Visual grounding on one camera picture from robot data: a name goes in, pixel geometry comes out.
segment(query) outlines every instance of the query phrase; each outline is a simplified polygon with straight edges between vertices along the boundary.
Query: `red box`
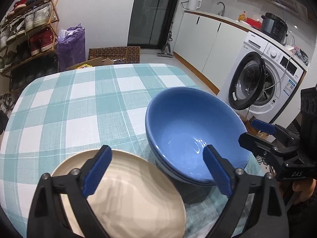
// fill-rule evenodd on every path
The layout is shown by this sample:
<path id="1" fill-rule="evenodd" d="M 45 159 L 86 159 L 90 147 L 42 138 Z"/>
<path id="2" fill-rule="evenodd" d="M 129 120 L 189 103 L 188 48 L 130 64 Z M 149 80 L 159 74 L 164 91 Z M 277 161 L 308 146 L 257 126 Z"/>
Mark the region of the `red box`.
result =
<path id="1" fill-rule="evenodd" d="M 262 26 L 262 23 L 261 23 L 261 22 L 256 21 L 256 20 L 253 20 L 253 19 L 251 19 L 251 18 L 247 18 L 247 19 L 245 20 L 245 22 L 248 23 L 248 24 L 250 24 L 252 27 L 257 28 L 257 29 L 260 29 L 261 26 Z"/>

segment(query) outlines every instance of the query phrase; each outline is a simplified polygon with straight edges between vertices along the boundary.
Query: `cable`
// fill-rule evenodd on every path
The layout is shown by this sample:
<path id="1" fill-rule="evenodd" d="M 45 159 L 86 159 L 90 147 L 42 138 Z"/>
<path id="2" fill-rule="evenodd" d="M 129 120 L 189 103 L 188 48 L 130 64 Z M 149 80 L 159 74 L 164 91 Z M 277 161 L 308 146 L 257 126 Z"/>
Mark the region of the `cable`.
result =
<path id="1" fill-rule="evenodd" d="M 181 2 L 181 5 L 183 6 L 183 8 L 184 8 L 185 10 L 189 10 L 188 8 L 185 8 L 184 5 L 183 5 L 183 3 L 187 3 L 187 2 Z"/>
<path id="2" fill-rule="evenodd" d="M 245 116 L 245 118 L 247 118 L 247 117 L 248 117 L 249 111 L 250 111 L 250 107 L 249 107 L 249 109 L 248 109 L 248 112 L 247 112 L 247 115 Z"/>
<path id="3" fill-rule="evenodd" d="M 285 8 L 284 7 L 282 7 L 283 8 L 283 10 L 282 10 L 282 14 L 283 14 L 283 16 L 284 16 L 284 22 L 286 23 L 286 19 L 287 19 L 287 15 L 286 15 L 286 10 L 285 10 Z"/>
<path id="4" fill-rule="evenodd" d="M 289 58 L 289 60 L 288 60 L 288 62 L 287 62 L 287 65 L 286 65 L 286 67 L 285 67 L 284 74 L 283 74 L 283 76 L 280 78 L 280 80 L 279 80 L 277 83 L 275 83 L 273 86 L 270 86 L 270 87 L 268 87 L 268 88 L 265 88 L 264 90 L 268 90 L 268 89 L 270 89 L 270 88 L 276 86 L 279 82 L 281 82 L 281 80 L 284 78 L 284 76 L 285 76 L 285 74 L 286 74 L 288 64 L 289 64 L 289 62 L 291 61 L 291 58 L 293 57 L 293 55 L 294 55 L 294 53 L 293 53 L 292 56 Z"/>

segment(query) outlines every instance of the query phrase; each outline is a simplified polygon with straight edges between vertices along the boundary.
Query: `beige plate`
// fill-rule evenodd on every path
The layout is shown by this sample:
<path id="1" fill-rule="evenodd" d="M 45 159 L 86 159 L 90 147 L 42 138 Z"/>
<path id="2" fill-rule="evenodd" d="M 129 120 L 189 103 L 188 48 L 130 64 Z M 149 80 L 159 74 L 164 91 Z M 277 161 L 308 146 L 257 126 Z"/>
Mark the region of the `beige plate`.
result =
<path id="1" fill-rule="evenodd" d="M 62 162 L 52 176 L 81 168 L 98 149 L 78 153 Z M 88 202 L 111 238 L 182 238 L 186 212 L 172 182 L 141 157 L 112 150 L 112 161 Z M 84 236 L 67 195 L 61 194 L 74 233 Z"/>

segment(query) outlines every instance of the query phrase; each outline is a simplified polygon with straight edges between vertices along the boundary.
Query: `sticker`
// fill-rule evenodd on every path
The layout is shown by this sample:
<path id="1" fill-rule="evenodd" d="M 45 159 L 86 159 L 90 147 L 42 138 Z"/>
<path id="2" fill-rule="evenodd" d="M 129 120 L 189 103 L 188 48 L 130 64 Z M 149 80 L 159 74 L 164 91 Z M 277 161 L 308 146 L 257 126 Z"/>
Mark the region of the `sticker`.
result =
<path id="1" fill-rule="evenodd" d="M 294 90 L 294 88 L 295 88 L 295 83 L 289 80 L 284 88 L 284 92 L 289 96 Z"/>

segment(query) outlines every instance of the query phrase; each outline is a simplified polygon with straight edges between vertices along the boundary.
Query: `human hand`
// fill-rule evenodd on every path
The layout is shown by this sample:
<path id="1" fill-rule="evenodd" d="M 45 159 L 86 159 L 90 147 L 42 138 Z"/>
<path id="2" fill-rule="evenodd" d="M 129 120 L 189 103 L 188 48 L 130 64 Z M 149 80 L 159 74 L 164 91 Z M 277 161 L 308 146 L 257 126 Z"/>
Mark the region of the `human hand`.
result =
<path id="1" fill-rule="evenodd" d="M 284 196 L 285 190 L 282 187 L 282 183 L 279 182 L 278 186 L 280 187 L 280 193 L 282 197 Z M 316 180 L 313 178 L 307 178 L 305 180 L 294 181 L 293 191 L 300 192 L 300 195 L 293 202 L 293 205 L 297 205 L 300 202 L 307 201 L 312 195 L 316 187 Z"/>

